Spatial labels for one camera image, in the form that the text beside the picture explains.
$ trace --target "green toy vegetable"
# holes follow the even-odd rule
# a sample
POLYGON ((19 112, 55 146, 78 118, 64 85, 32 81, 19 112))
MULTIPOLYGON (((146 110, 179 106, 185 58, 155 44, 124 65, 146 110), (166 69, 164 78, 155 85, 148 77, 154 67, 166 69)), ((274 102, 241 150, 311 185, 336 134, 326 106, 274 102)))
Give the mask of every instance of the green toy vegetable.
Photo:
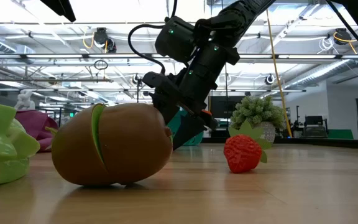
POLYGON ((26 175, 29 157, 40 149, 37 140, 14 119, 15 114, 14 108, 0 105, 0 184, 26 175))
POLYGON ((279 106, 273 105, 271 96, 264 99, 246 96, 236 105, 236 110, 231 117, 231 127, 239 129, 245 121, 248 121, 252 127, 267 121, 276 128, 283 128, 284 112, 279 106))

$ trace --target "white wall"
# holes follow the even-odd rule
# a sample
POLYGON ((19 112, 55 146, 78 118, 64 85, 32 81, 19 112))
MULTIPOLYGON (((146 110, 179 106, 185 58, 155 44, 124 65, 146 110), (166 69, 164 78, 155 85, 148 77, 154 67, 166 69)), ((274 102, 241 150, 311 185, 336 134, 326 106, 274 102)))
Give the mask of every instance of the white wall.
POLYGON ((357 104, 358 86, 328 85, 328 128, 351 129, 358 139, 357 104))
POLYGON ((291 122, 296 120, 296 106, 299 106, 299 121, 304 123, 305 116, 328 118, 327 84, 325 81, 316 87, 305 88, 305 93, 290 93, 285 97, 285 106, 291 109, 291 122))

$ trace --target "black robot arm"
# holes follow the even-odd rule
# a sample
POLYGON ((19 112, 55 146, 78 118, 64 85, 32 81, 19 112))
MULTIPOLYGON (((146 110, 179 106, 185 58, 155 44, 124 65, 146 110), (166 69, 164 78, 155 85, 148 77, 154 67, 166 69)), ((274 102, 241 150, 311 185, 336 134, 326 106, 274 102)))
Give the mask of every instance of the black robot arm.
POLYGON ((150 95, 167 124, 179 106, 188 112, 181 118, 181 126, 173 139, 174 149, 206 130, 205 126, 216 128, 217 121, 203 111, 204 101, 209 92, 217 88, 215 82, 224 65, 235 65, 239 61, 234 46, 273 2, 236 1, 217 16, 198 20, 195 26, 177 16, 165 19, 166 24, 155 43, 157 52, 178 62, 193 61, 178 75, 149 72, 142 81, 155 88, 155 93, 150 95))

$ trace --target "wooden floor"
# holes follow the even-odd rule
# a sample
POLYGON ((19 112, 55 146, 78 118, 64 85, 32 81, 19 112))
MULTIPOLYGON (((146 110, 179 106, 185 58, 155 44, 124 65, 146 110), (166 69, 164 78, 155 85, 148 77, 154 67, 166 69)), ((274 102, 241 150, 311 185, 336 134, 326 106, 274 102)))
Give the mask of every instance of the wooden floor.
POLYGON ((0 223, 358 224, 358 149, 276 145, 268 164, 231 174, 222 144, 184 147, 137 185, 64 181, 50 154, 0 185, 0 223))

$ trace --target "potted plant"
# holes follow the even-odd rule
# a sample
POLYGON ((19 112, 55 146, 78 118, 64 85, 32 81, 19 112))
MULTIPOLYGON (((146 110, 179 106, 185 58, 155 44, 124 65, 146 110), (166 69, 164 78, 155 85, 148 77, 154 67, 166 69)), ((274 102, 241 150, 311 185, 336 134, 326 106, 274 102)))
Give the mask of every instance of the potted plant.
POLYGON ((272 103, 272 97, 263 99, 246 96, 236 105, 231 117, 231 127, 240 129, 244 121, 248 121, 253 128, 264 129, 264 139, 274 142, 275 128, 283 128, 284 112, 272 103))

